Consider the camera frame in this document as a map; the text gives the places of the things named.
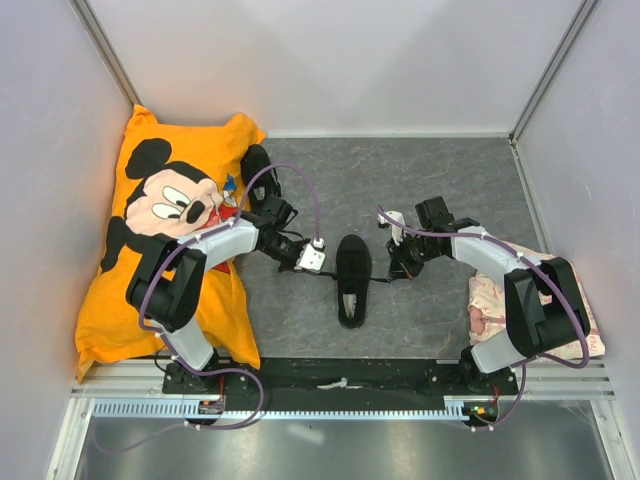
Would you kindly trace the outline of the black shoelace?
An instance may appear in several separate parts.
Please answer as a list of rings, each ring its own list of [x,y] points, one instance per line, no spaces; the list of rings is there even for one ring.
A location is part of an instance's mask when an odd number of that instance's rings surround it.
[[[377,282],[377,283],[383,283],[383,284],[389,284],[392,282],[392,280],[388,277],[339,274],[337,272],[320,272],[318,273],[318,276],[328,277],[334,281],[362,281],[362,282]]]

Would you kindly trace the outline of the black canvas sneaker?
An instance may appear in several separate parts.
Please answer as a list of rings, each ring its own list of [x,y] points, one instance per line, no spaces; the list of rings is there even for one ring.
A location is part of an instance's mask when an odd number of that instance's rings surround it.
[[[342,238],[336,252],[338,320],[348,329],[364,324],[372,260],[364,240],[355,234]]]

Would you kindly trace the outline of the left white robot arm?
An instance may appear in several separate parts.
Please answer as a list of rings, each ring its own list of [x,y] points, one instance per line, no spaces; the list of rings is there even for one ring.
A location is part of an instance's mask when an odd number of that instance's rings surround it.
[[[139,314],[139,325],[160,335],[183,365],[185,382],[208,393],[219,382],[216,350],[196,319],[205,274],[238,255],[260,251],[285,270],[319,272],[324,263],[321,239],[294,241],[282,228],[294,214],[286,201],[269,197],[259,213],[237,218],[173,239],[154,237],[126,290],[126,301]]]

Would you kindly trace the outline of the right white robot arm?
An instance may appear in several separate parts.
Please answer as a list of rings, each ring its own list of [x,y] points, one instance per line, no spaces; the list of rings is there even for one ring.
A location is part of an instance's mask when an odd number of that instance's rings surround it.
[[[504,294],[505,328],[461,353],[457,377],[465,391],[481,393],[495,374],[537,357],[572,369],[588,365],[591,325],[568,260],[516,249],[475,220],[455,218],[441,197],[415,209],[419,228],[396,211],[377,210],[379,226],[391,231],[390,279],[413,279],[427,262],[448,257],[485,275]]]

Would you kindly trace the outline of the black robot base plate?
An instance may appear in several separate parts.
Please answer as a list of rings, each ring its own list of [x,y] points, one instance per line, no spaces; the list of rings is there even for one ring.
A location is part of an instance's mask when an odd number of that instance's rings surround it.
[[[259,369],[221,358],[221,375],[193,374],[176,362],[165,367],[164,394],[237,395],[262,386],[266,397],[307,392],[399,392],[426,396],[514,395],[516,376],[505,368],[492,374],[466,372],[456,360],[372,358],[266,358]]]

